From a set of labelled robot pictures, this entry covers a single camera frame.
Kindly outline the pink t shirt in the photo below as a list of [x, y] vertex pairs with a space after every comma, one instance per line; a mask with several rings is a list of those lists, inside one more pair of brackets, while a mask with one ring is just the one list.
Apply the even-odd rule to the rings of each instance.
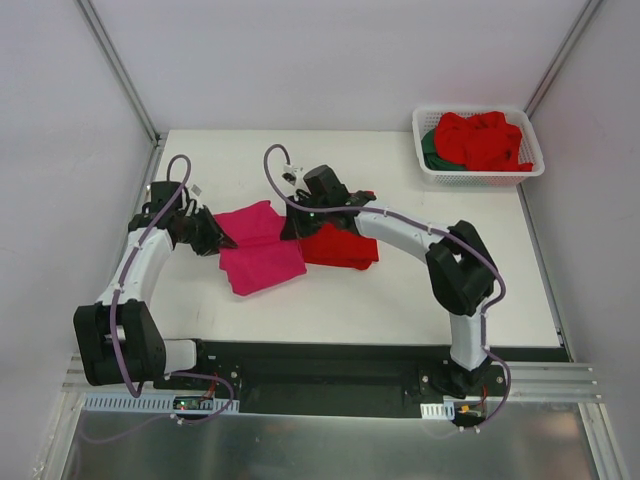
[[222, 249], [219, 260], [234, 294], [248, 296], [307, 272], [299, 243], [280, 238], [285, 218], [270, 201], [216, 214], [214, 219], [236, 243]]

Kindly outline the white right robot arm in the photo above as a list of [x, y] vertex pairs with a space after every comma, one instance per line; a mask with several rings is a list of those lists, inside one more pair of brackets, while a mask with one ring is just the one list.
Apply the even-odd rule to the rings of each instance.
[[486, 310], [498, 271], [475, 227], [462, 220], [449, 227], [430, 226], [385, 209], [371, 192], [348, 192], [327, 165], [309, 171], [304, 183], [304, 189], [285, 198], [282, 236], [303, 239], [333, 225], [424, 263], [433, 295], [449, 314], [451, 330], [450, 359], [429, 374], [430, 385], [459, 399], [481, 388], [491, 365]]

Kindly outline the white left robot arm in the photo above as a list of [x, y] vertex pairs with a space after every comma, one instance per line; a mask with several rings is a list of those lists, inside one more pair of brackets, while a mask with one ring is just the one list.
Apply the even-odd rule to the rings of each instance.
[[95, 303], [73, 316], [84, 373], [92, 386], [154, 382], [176, 371], [192, 389], [205, 386], [212, 366], [195, 339], [165, 340], [149, 304], [159, 275], [178, 244], [201, 257], [237, 243], [182, 183], [151, 184], [151, 200], [128, 224], [127, 246], [113, 279]]

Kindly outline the white plastic laundry basket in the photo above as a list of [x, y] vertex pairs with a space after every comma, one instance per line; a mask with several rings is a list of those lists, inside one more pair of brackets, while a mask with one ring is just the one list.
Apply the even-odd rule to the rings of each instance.
[[520, 109], [421, 106], [411, 126], [418, 166], [432, 183], [514, 187], [545, 171], [533, 125]]

